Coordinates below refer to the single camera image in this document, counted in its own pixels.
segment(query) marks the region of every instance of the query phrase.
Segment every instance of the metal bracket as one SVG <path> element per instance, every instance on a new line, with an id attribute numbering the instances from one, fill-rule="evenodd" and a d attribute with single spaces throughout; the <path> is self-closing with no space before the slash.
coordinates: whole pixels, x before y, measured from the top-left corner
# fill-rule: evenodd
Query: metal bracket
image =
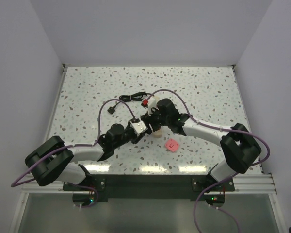
<path id="1" fill-rule="evenodd" d="M 26 178 L 31 179 L 33 178 L 33 176 L 27 175 Z M 271 175 L 237 175 L 236 177 L 233 178 L 233 181 L 234 181 L 235 192 L 227 191 L 229 194 L 233 194 L 233 195 L 234 194 L 236 195 L 237 194 L 276 194 L 274 181 Z M 63 192 L 62 187 L 63 187 L 63 182 L 59 182 L 59 181 L 55 181 L 44 187 L 40 187 L 36 182 L 30 182 L 23 185 L 22 192 L 23 193 L 64 193 L 64 194 L 71 194 L 73 192 L 77 192 L 77 193 L 88 192 L 84 190 L 79 190 L 79 191 L 66 190 L 65 192 Z M 219 194 L 219 192 L 220 190 L 211 191 L 209 194 Z"/>
<path id="2" fill-rule="evenodd" d="M 271 206 L 273 209 L 274 217 L 278 226 L 278 230 L 280 233 L 287 233 L 288 227 L 285 222 L 285 218 L 279 206 L 278 197 L 276 194 L 269 194 Z"/>
<path id="3" fill-rule="evenodd" d="M 19 231 L 21 220 L 23 218 L 29 193 L 21 193 L 19 197 L 19 202 L 16 206 L 14 217 L 10 226 L 9 233 L 16 233 Z"/>
<path id="4" fill-rule="evenodd" d="M 200 186 L 200 183 L 201 181 L 203 181 L 202 180 L 203 178 L 204 178 L 203 176 L 194 176 L 192 178 L 192 189 L 194 192 L 201 192 L 204 189 L 204 187 Z M 227 192 L 235 191 L 233 179 L 230 179 L 222 183 L 221 185 L 212 188 L 211 192 L 220 192 L 222 191 L 223 187 L 225 187 Z"/>
<path id="5" fill-rule="evenodd" d="M 67 70 L 68 70 L 68 68 L 67 68 L 67 64 L 65 64 L 65 63 L 62 63 L 62 65 L 63 65 L 63 73 L 65 72 L 67 72 Z"/>
<path id="6" fill-rule="evenodd" d="M 105 190 L 105 187 L 106 187 L 106 179 L 105 178 L 94 177 L 93 183 L 94 183 L 94 188 L 97 191 L 102 192 Z"/>

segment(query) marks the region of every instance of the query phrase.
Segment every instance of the black mounting base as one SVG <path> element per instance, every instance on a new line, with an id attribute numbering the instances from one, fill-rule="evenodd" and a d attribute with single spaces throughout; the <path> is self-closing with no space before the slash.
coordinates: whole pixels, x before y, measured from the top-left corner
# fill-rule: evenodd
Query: black mounting base
<path id="1" fill-rule="evenodd" d="M 99 192 L 99 202 L 109 198 L 134 199 L 190 199 L 195 201 L 204 189 L 198 181 L 206 175 L 92 175 L 93 186 Z M 211 191 L 235 191 L 232 179 Z M 64 191 L 86 191 L 85 189 L 63 185 Z"/>

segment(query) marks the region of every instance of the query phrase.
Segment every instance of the cable connector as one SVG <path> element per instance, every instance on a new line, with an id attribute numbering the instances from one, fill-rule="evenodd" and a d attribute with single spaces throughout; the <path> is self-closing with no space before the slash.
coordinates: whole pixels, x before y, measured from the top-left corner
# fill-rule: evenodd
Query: cable connector
<path id="1" fill-rule="evenodd" d="M 108 108 L 108 113 L 110 113 L 110 114 L 115 113 L 115 108 L 114 107 Z"/>

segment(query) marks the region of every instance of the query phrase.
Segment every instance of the red object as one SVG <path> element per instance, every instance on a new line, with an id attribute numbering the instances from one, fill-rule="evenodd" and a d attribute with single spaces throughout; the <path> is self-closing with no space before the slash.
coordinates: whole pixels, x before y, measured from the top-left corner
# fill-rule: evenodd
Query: red object
<path id="1" fill-rule="evenodd" d="M 149 101 L 148 101 L 147 99 L 145 99 L 145 100 L 142 101 L 142 104 L 143 104 L 144 106 L 146 106 L 147 103 L 149 103 Z"/>
<path id="2" fill-rule="evenodd" d="M 180 144 L 176 140 L 169 138 L 165 143 L 165 147 L 171 152 L 175 152 L 180 147 Z"/>

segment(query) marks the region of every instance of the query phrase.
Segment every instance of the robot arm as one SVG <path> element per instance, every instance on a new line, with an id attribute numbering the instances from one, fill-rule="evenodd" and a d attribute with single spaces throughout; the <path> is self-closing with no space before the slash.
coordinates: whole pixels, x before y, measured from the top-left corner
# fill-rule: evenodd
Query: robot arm
<path id="1" fill-rule="evenodd" d="M 196 124 L 188 114 L 180 114 L 170 99 L 156 101 L 155 98 L 151 98 L 148 102 L 143 102 L 142 106 L 147 107 L 148 112 L 141 116 L 141 120 L 129 121 L 126 128 L 121 124 L 112 125 L 106 134 L 100 136 L 94 147 L 84 145 L 65 149 L 39 164 L 32 170 L 38 184 L 44 186 L 55 180 L 86 184 L 86 178 L 90 177 L 90 174 L 83 166 L 74 162 L 106 160 L 114 154 L 116 148 L 128 142 L 136 144 L 143 136 L 152 134 L 161 126 L 167 126 L 174 133 L 202 138 L 222 147 L 226 160 L 217 164 L 209 172 L 205 185 L 216 183 L 235 172 L 245 173 L 261 153 L 261 148 L 251 136 L 223 132 Z M 218 128 L 248 131 L 242 124 L 230 127 L 204 123 Z M 47 153 L 64 144 L 58 136 L 50 138 L 25 159 L 27 167 L 31 167 Z"/>

